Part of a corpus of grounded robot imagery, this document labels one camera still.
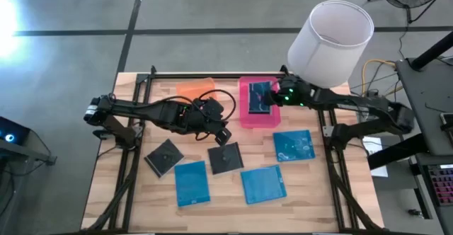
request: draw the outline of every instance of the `lamp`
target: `lamp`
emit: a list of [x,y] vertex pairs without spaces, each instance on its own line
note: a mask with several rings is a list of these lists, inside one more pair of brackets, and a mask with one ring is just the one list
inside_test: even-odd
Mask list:
[[322,88],[346,82],[374,32],[368,13],[346,1],[313,8],[288,51],[288,65],[303,80]]

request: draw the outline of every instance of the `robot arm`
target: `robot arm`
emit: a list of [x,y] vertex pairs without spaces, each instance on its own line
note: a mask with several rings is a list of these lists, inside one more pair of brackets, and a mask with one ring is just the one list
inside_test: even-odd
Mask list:
[[114,115],[151,121],[156,126],[178,134],[214,134],[219,145],[228,142],[231,136],[226,128],[227,121],[222,119],[224,108],[213,98],[199,98],[190,103],[172,101],[180,96],[165,98],[151,104],[117,100],[113,94],[93,98],[84,120],[95,126],[102,126],[115,135],[117,143],[126,148],[135,146],[136,132],[124,127]]
[[325,136],[330,145],[338,150],[344,149],[353,137],[390,132],[406,134],[413,129],[413,111],[401,103],[388,101],[384,97],[363,98],[334,93],[330,89],[319,88],[295,75],[287,75],[279,80],[279,91],[268,91],[264,97],[267,105],[303,105],[314,110],[334,108],[369,113],[378,118],[356,125],[338,124],[325,127]]

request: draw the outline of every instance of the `pink container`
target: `pink container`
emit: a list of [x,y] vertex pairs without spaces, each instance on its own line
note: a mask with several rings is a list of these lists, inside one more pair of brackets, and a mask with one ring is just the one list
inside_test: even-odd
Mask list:
[[277,78],[273,76],[243,76],[239,79],[239,120],[244,128],[274,128],[280,124],[280,108],[277,105],[270,107],[270,114],[249,114],[248,113],[248,85],[271,81],[273,90],[278,91],[278,84],[274,84]]

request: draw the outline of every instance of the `concrete floor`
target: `concrete floor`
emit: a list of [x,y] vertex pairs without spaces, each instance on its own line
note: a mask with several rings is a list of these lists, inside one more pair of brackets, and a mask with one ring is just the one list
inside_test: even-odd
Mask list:
[[[136,29],[301,27],[320,1],[325,0],[142,0]],[[378,27],[405,26],[405,12],[386,1],[346,1],[362,5]],[[16,13],[6,20],[2,18],[0,26],[13,22],[15,30],[127,29],[134,4],[134,0],[11,2]],[[453,25],[452,2],[437,1],[413,25]],[[403,39],[403,53],[417,56],[446,34],[408,33]],[[350,77],[351,86],[361,84],[361,68],[366,60],[400,59],[400,35],[374,34]],[[287,49],[294,38],[295,34],[134,36],[125,71],[149,71],[151,65],[158,71],[276,70],[286,64]],[[14,233],[76,231],[99,145],[91,134],[93,128],[82,117],[92,97],[111,91],[125,37],[12,40],[15,45],[4,45],[10,53],[0,57],[0,88],[7,89],[1,92],[0,115],[33,128],[58,156],[57,165],[30,175]],[[375,68],[374,64],[369,66],[367,79],[371,79]],[[391,72],[384,67],[378,77]],[[372,88],[384,92],[396,80],[396,76],[391,77]],[[408,104],[403,91],[397,93],[397,99]],[[437,220],[421,222],[405,215],[406,208],[417,208],[411,191],[377,190],[387,228],[440,234]]]

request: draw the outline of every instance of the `wooden table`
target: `wooden table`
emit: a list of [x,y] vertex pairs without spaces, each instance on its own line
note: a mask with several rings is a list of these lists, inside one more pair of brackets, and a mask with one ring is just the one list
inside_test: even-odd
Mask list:
[[[136,75],[136,73],[118,75],[115,85],[115,95],[118,99],[132,99]],[[150,102],[176,95],[176,83],[184,80],[154,79]],[[237,79],[215,79],[215,83],[216,88],[230,92],[240,105]],[[336,93],[349,93],[347,84],[333,90]],[[219,93],[217,98],[225,107],[224,114],[229,113],[232,108],[229,97]],[[196,142],[193,134],[182,136],[170,133],[148,122],[144,132],[129,231],[153,233],[337,231],[317,113],[299,106],[283,107],[281,117],[282,122],[276,128],[244,129],[240,125],[237,108],[227,125],[232,132],[229,143],[239,143],[246,170],[273,164],[280,165],[287,197],[257,205],[246,204],[240,171],[212,175],[207,149],[217,147],[213,136],[202,142]],[[355,114],[351,111],[336,110],[336,117],[338,123],[356,123]],[[118,119],[124,124],[127,122],[124,117]],[[277,162],[273,132],[291,130],[310,130],[315,159]],[[183,163],[206,161],[211,195],[211,202],[208,204],[178,208],[174,171],[170,171],[159,180],[144,161],[144,156],[168,138],[185,155]],[[102,143],[100,152],[112,146],[114,140],[106,140]],[[97,161],[82,228],[94,223],[112,199],[120,157],[121,150],[118,149],[103,155]],[[353,195],[372,220],[382,227],[382,216],[363,149],[348,147],[345,151],[345,160]],[[344,199],[342,206],[345,219],[349,223]],[[120,206],[118,226],[121,225],[123,207],[124,203]]]

